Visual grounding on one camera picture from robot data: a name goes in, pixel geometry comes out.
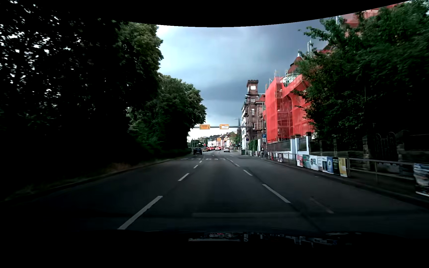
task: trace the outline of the car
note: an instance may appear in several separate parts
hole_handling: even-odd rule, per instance
[[[201,147],[195,147],[193,148],[193,155],[202,155],[203,151],[201,150]]]

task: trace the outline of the curb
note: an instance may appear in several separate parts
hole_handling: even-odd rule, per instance
[[[41,197],[47,196],[47,195],[49,195],[51,193],[54,193],[54,192],[57,192],[57,191],[61,191],[61,190],[68,189],[68,188],[71,188],[71,187],[75,187],[75,186],[83,185],[83,184],[86,184],[86,183],[90,183],[90,182],[102,180],[102,179],[111,177],[113,175],[122,174],[122,173],[125,173],[125,172],[128,172],[128,171],[132,171],[132,170],[135,170],[135,169],[138,169],[138,168],[144,168],[144,167],[153,166],[153,165],[156,165],[156,164],[161,164],[161,163],[172,161],[172,160],[177,160],[177,159],[183,158],[183,157],[186,157],[186,155],[184,155],[184,156],[178,156],[176,158],[164,159],[164,160],[161,160],[159,162],[155,161],[153,163],[146,163],[145,165],[141,165],[141,166],[137,166],[137,167],[131,167],[131,168],[128,168],[128,169],[124,169],[124,170],[120,170],[120,171],[115,171],[115,172],[111,172],[111,173],[108,173],[108,174],[99,175],[99,176],[96,176],[96,177],[87,178],[87,179],[82,180],[82,181],[78,181],[78,182],[74,182],[74,183],[69,183],[69,184],[57,186],[57,187],[54,187],[54,188],[51,188],[51,189],[47,189],[47,190],[44,190],[44,191],[41,191],[41,192],[36,192],[36,193],[33,193],[33,194],[16,197],[16,198],[13,198],[13,199],[10,199],[10,200],[0,201],[0,207],[1,206],[13,206],[13,205],[21,204],[21,203],[31,202],[31,201],[34,201],[37,198],[41,198]]]
[[[338,177],[337,176],[332,176],[330,174],[325,174],[324,172],[319,173],[319,172],[315,172],[315,170],[311,170],[311,169],[307,169],[307,168],[303,168],[303,167],[288,166],[288,165],[283,164],[283,163],[278,162],[278,161],[267,160],[267,159],[263,159],[261,157],[256,157],[256,156],[251,156],[251,155],[246,155],[246,156],[253,157],[255,159],[259,159],[259,160],[263,160],[263,161],[267,161],[267,162],[270,162],[270,163],[277,163],[277,164],[282,165],[284,167],[294,168],[296,170],[303,170],[303,171],[305,171],[307,173],[310,173],[310,174],[317,174],[317,175],[320,175],[320,176],[322,176],[324,178],[327,178],[329,180],[337,181],[337,182],[343,183],[345,185],[354,186],[354,187],[359,188],[359,189],[369,190],[369,191],[372,191],[372,192],[375,192],[375,193],[378,193],[378,194],[381,194],[381,195],[385,195],[385,196],[388,196],[388,197],[391,197],[391,198],[398,199],[400,201],[408,202],[410,204],[415,204],[415,205],[424,207],[424,208],[426,208],[426,209],[429,210],[429,200],[428,199],[416,198],[416,197],[412,197],[412,196],[408,196],[408,195],[404,195],[404,194],[392,192],[390,190],[386,190],[386,189],[382,189],[382,188],[378,188],[378,187],[366,185],[366,184],[363,184],[363,183],[345,180],[341,176],[338,176]]]

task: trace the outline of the advertisement poster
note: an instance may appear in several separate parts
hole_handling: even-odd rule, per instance
[[[334,174],[334,167],[332,165],[332,156],[327,156],[327,173]]]
[[[414,164],[415,192],[429,197],[429,165]]]
[[[318,157],[319,161],[319,170],[322,172],[327,172],[327,156],[320,156]]]
[[[302,155],[302,161],[304,162],[304,167],[305,168],[310,168],[309,155]]]
[[[317,156],[316,155],[310,155],[310,168],[314,170],[319,170],[319,166],[317,165]]]
[[[335,175],[340,176],[340,169],[338,167],[338,157],[332,157],[332,169]]]
[[[347,159],[344,157],[338,158],[338,167],[340,169],[340,175],[342,177],[347,177]]]
[[[302,155],[295,155],[295,160],[297,161],[297,166],[298,167],[303,167],[304,166],[304,162],[302,160]]]

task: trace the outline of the road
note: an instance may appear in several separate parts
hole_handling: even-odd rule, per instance
[[[429,238],[429,210],[239,152],[211,151],[52,193],[0,230],[363,231]]]

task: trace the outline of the cloudy sky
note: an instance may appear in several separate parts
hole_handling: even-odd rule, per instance
[[[158,36],[164,40],[160,72],[192,83],[201,91],[207,107],[206,124],[237,125],[247,80],[259,80],[259,93],[264,93],[275,70],[284,74],[297,51],[307,51],[310,39],[303,34],[307,26],[323,29],[319,20],[236,28],[159,25]],[[318,49],[326,45],[324,41],[312,42]],[[226,132],[194,129],[188,139]]]

